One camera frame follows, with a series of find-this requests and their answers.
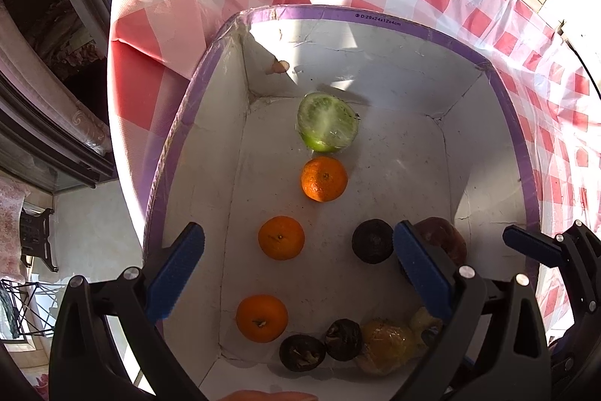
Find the tiled floor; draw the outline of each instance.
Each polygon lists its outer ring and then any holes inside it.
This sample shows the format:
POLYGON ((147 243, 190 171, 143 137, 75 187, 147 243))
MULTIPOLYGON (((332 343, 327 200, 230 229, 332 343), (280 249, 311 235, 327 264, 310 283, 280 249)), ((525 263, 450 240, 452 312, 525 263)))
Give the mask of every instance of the tiled floor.
MULTIPOLYGON (((38 299, 55 318, 64 284, 77 274, 89 282, 116 278, 129 266, 142 264, 142 247, 134 232, 119 182, 96 189, 79 189, 54 199, 55 214, 50 224, 53 262, 59 272, 50 272, 41 261, 34 262, 32 280, 52 284, 52 295, 38 299)), ((109 318, 121 357, 127 343, 118 320, 109 318)))

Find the finger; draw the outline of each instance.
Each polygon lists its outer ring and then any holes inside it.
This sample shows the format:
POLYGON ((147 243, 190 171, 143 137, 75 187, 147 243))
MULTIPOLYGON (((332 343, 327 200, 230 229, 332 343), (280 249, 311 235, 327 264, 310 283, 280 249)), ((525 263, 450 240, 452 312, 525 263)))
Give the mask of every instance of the finger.
POLYGON ((220 401, 319 401, 307 393, 275 393, 267 394, 260 391, 236 391, 220 401))

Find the screw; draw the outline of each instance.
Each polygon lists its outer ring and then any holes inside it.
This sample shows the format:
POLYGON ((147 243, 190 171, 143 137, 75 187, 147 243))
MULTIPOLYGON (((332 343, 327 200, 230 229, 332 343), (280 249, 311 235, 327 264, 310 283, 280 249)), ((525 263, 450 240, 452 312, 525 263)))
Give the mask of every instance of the screw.
POLYGON ((69 286, 71 287, 79 287, 83 284, 83 277, 81 277, 80 275, 74 275, 73 277, 71 277, 71 280, 69 281, 69 286))
POLYGON ((140 275, 140 269, 138 269, 137 267, 128 267, 127 269, 125 269, 123 271, 123 277, 128 280, 131 281, 135 278, 137 278, 137 276, 140 275))
POLYGON ((527 286, 530 284, 530 279, 528 279, 527 275, 518 274, 516 275, 516 283, 518 283, 520 286, 527 286))
POLYGON ((464 279, 473 279, 476 275, 476 271, 472 269, 469 265, 462 265, 459 267, 459 275, 464 279))

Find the pink cloth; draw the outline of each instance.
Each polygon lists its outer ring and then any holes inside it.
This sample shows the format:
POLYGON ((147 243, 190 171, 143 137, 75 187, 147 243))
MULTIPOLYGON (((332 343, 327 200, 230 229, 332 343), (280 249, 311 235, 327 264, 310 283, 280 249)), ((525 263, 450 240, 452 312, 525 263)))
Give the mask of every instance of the pink cloth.
POLYGON ((41 399, 48 401, 50 399, 50 394, 48 392, 48 374, 42 374, 35 380, 37 381, 37 385, 34 385, 35 391, 37 391, 41 399))
POLYGON ((23 284, 19 221, 26 195, 23 184, 0 177, 0 279, 23 284))
MULTIPOLYGON (((351 6, 406 18, 486 56, 518 114, 543 232, 562 232, 575 219, 594 232, 601 230, 601 101, 576 55, 521 0, 113 0, 110 125, 125 200, 140 237, 170 124, 187 80, 217 30, 244 9, 295 3, 351 6)), ((563 307, 557 302, 563 301, 563 291, 560 279, 540 291, 547 328, 558 319, 554 313, 563 307)))

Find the tangerine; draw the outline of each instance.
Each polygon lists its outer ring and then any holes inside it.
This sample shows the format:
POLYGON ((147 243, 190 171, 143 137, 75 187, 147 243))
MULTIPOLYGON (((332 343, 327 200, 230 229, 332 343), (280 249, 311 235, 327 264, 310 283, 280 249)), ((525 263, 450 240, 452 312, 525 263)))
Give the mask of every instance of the tangerine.
POLYGON ((308 161, 300 173, 300 186, 312 200, 325 203, 339 197, 349 177, 340 161, 319 156, 308 161))
POLYGON ((249 296, 238 305, 236 325, 248 340, 268 343, 284 333, 288 326, 288 310, 273 296, 249 296))
POLYGON ((258 233, 259 246, 274 260, 289 260, 300 254, 305 232, 296 219, 275 216, 263 224, 258 233))

